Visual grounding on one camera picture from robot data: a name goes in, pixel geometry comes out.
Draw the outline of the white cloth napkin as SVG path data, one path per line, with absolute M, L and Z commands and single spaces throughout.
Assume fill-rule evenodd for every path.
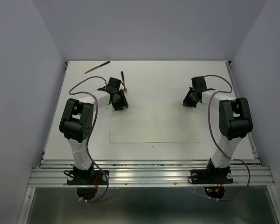
M 194 110 L 179 103 L 134 104 L 112 111 L 110 143 L 198 143 Z

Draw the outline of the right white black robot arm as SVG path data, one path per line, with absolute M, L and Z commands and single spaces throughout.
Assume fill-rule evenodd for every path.
M 205 170 L 191 170 L 190 180 L 194 184 L 224 179 L 231 181 L 230 163 L 235 160 L 233 158 L 235 149 L 253 129 L 248 100 L 230 97 L 226 95 L 227 93 L 191 87 L 183 100 L 183 105 L 190 108 L 195 108 L 198 103 L 208 106 L 208 129 L 216 146 L 216 151 L 209 159 Z M 211 127 L 211 108 L 219 112 L 218 125 L 221 133 L 219 142 L 216 142 Z

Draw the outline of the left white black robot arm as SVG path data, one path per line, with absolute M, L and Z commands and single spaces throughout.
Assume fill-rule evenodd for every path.
M 123 89 L 97 90 L 95 93 L 82 91 L 81 94 L 86 94 L 87 97 L 67 100 L 59 124 L 59 130 L 68 140 L 74 158 L 72 170 L 64 172 L 68 185 L 94 182 L 95 163 L 90 158 L 88 144 L 96 124 L 98 110 L 112 105 L 115 111 L 121 111 L 129 106 Z

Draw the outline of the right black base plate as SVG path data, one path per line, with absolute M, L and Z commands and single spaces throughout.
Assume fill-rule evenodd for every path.
M 194 169 L 190 171 L 188 181 L 192 184 L 211 185 L 211 184 L 232 184 L 233 178 L 229 168 L 218 168 L 214 171 L 206 169 Z

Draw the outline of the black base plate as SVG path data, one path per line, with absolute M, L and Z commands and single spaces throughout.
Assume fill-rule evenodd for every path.
M 211 184 L 232 184 L 233 178 L 229 168 L 218 168 L 214 171 L 206 169 L 194 169 L 190 171 L 188 181 L 192 184 L 211 185 Z
M 107 178 L 99 170 L 65 170 L 66 184 L 69 186 L 107 186 Z

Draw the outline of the aluminium rail frame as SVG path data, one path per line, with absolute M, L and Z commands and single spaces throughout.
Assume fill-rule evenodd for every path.
M 188 181 L 192 169 L 204 170 L 215 146 L 208 131 L 207 106 L 182 106 L 191 78 L 209 75 L 207 86 L 227 90 L 230 71 L 226 61 L 112 61 L 98 70 L 98 61 L 69 61 L 49 138 L 40 165 L 30 174 L 22 207 L 21 224 L 280 224 L 275 182 L 270 168 L 261 165 L 248 135 L 238 145 L 232 162 L 234 182 L 224 184 L 223 201 L 209 199 L 203 185 Z M 93 185 L 71 186 L 63 171 L 73 165 L 59 122 L 78 82 L 78 91 L 93 92 L 99 77 L 120 77 L 124 72 L 130 107 L 158 105 L 160 114 L 180 108 L 198 130 L 198 143 L 112 143 L 111 106 L 99 110 L 90 139 L 90 154 L 109 172 L 109 185 L 99 179 L 97 201 L 86 203 L 77 190 Z

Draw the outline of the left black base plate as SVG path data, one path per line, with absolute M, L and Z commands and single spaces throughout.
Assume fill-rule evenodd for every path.
M 66 184 L 69 186 L 107 186 L 107 178 L 99 170 L 65 170 Z

